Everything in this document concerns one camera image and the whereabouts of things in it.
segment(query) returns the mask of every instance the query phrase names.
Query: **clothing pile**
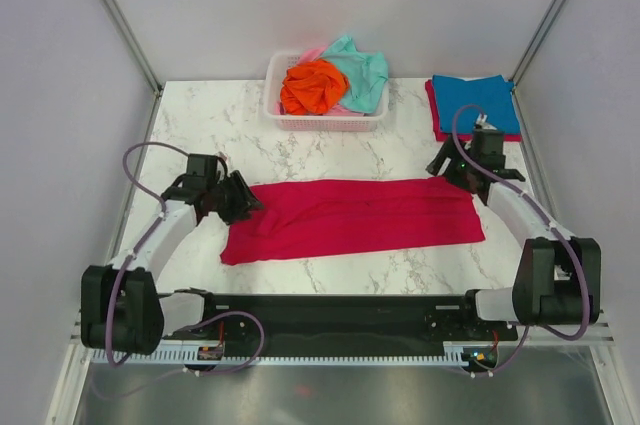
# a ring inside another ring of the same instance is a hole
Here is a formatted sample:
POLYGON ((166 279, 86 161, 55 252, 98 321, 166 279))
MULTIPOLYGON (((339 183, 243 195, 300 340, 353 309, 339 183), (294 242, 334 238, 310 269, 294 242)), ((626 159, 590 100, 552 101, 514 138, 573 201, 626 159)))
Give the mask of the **clothing pile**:
POLYGON ((280 113, 363 116, 378 108, 389 79, 384 55, 363 53, 348 35, 329 47, 306 51, 287 70, 280 91, 280 113))
MULTIPOLYGON (((484 109, 489 123, 505 132, 505 141, 521 140, 520 123, 511 99, 513 82, 505 80, 502 75, 477 80, 434 75, 432 80, 425 83, 425 89, 433 116, 433 133, 438 142, 444 142, 451 134, 456 112, 470 103, 484 109)), ((461 140, 471 140, 477 117, 477 110, 462 112, 457 123, 461 140)))

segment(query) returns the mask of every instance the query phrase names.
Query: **marble table surface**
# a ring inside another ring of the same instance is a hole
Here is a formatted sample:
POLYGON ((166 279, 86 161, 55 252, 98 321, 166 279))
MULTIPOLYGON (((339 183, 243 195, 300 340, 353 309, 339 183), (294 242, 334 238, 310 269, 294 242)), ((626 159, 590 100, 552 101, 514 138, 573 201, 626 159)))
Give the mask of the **marble table surface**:
MULTIPOLYGON (((374 132, 286 132, 262 114, 260 80, 168 82, 150 140, 191 153, 224 153, 249 185, 285 180, 423 178, 440 144, 433 137, 424 79, 390 81, 390 113, 374 132)), ((527 176, 519 144, 505 144, 507 166, 527 176)), ((186 159, 159 147, 146 153, 140 180, 161 193, 186 159)), ((228 229, 205 218, 178 247, 158 291, 197 287, 218 293, 449 294, 513 284, 521 249, 477 199, 481 243, 266 261, 220 262, 228 229)), ((122 246, 148 222, 156 202, 136 191, 122 246)))

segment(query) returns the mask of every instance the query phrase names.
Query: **blue cloth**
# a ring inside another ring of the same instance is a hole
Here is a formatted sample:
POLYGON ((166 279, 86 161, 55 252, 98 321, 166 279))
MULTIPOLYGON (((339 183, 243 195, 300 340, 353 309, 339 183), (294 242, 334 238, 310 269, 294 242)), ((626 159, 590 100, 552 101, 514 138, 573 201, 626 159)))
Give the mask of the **blue cloth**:
POLYGON ((333 42, 320 56, 331 62, 349 79, 349 90, 340 105, 353 112, 373 113, 389 79, 389 67, 384 55, 356 50, 353 38, 344 35, 333 42))
MULTIPOLYGON (((485 110, 487 122, 498 130, 506 134, 520 133, 520 124, 511 100, 513 82, 506 81, 501 75, 478 80, 434 75, 433 89, 436 94, 441 131, 451 133, 455 113, 461 107, 474 103, 485 110)), ((477 118, 478 110, 470 109, 462 112, 457 124, 458 133, 471 133, 477 118)))

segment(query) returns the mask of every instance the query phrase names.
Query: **red towel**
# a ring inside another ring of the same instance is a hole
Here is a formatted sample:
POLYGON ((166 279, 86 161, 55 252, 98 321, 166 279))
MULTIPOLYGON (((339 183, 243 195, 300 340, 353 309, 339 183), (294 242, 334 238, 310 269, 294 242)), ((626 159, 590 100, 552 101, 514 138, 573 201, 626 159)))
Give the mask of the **red towel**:
MULTIPOLYGON (((429 97, 429 108, 431 109, 431 116, 433 117, 433 133, 436 136, 436 142, 444 142, 449 134, 440 130, 440 115, 438 114, 438 107, 436 106, 436 92, 433 88, 433 82, 427 80, 424 83, 424 88, 427 91, 427 97, 429 97)), ((460 140, 471 140, 471 134, 459 133, 458 138, 460 138, 460 140)), ((504 141, 521 142, 522 136, 520 134, 505 133, 504 141)))
POLYGON ((251 187, 265 209, 231 225, 222 263, 322 257, 484 240, 471 195, 443 177, 251 187))

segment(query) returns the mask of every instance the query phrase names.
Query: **laundry basket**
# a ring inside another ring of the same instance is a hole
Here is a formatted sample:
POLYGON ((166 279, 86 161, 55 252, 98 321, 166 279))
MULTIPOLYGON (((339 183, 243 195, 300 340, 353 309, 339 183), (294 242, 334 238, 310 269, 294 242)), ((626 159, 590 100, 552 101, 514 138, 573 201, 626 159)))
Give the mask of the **laundry basket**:
POLYGON ((389 111, 389 83, 382 90, 375 113, 364 117, 324 115, 281 115, 278 102, 287 70, 298 63, 302 52, 278 52, 269 62, 263 95, 264 113, 283 130, 333 130, 338 132, 370 132, 375 130, 389 111))

